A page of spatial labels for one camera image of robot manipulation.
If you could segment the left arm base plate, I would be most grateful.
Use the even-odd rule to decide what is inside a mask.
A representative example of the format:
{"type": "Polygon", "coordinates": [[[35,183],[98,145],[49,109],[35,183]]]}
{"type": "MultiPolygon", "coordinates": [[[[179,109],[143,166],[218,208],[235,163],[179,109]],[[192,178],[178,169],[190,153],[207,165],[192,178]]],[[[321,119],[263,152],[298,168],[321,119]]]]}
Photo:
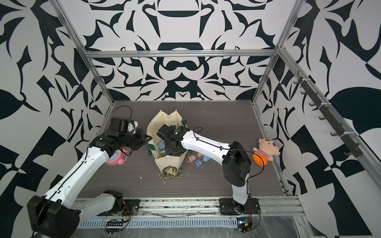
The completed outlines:
{"type": "Polygon", "coordinates": [[[123,208],[121,213],[122,217],[134,216],[139,212],[140,200],[139,199],[124,199],[123,208]]]}

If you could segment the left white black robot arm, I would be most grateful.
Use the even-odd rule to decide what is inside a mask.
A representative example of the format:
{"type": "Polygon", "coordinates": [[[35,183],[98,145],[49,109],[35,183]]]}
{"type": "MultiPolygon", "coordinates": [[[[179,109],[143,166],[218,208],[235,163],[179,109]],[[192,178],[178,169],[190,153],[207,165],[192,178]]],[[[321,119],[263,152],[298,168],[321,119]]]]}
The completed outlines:
{"type": "Polygon", "coordinates": [[[125,207],[123,195],[106,190],[82,205],[75,200],[97,170],[122,148],[136,151],[152,137],[130,119],[112,118],[110,127],[96,136],[77,164],[43,196],[33,196],[27,204],[32,233],[51,238],[69,238],[83,222],[104,212],[125,207]]]}

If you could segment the light blue hourglass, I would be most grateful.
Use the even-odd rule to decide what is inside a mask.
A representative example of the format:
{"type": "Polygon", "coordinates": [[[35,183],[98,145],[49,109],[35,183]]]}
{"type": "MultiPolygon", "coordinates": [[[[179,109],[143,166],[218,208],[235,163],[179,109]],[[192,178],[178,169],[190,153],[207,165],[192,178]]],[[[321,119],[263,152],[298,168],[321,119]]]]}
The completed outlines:
{"type": "Polygon", "coordinates": [[[160,141],[160,142],[158,142],[158,147],[160,148],[160,150],[163,150],[163,149],[165,149],[165,142],[164,141],[160,141]]]}

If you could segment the cream canvas tote bag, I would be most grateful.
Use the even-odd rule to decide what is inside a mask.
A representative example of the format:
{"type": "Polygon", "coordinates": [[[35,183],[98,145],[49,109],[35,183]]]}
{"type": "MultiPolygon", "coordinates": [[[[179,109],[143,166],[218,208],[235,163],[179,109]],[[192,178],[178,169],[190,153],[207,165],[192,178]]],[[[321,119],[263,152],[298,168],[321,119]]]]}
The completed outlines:
{"type": "Polygon", "coordinates": [[[150,121],[146,130],[147,135],[152,137],[152,140],[148,142],[148,153],[154,157],[154,161],[160,170],[160,176],[164,179],[181,178],[183,175],[182,163],[186,152],[175,156],[166,152],[165,141],[157,135],[163,125],[186,127],[187,121],[177,111],[170,114],[159,111],[150,121]]]}

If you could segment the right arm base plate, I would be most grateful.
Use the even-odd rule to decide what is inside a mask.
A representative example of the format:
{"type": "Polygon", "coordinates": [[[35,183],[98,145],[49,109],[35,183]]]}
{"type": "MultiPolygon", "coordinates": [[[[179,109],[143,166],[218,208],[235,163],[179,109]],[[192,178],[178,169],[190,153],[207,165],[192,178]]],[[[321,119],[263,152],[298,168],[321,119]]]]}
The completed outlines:
{"type": "Polygon", "coordinates": [[[250,215],[260,214],[260,205],[257,198],[249,197],[247,202],[242,205],[232,198],[220,198],[219,209],[222,215],[236,216],[236,215],[250,215]]]}

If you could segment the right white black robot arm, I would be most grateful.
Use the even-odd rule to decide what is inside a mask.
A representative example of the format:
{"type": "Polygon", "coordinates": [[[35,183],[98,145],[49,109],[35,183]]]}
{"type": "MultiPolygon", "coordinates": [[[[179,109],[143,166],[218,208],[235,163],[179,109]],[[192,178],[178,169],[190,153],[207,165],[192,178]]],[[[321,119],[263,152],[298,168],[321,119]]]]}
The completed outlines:
{"type": "Polygon", "coordinates": [[[167,155],[199,152],[222,166],[225,179],[232,185],[232,199],[245,205],[249,199],[247,180],[251,171],[251,160],[242,145],[236,141],[222,143],[197,134],[184,126],[163,125],[157,136],[164,141],[167,155]]]}

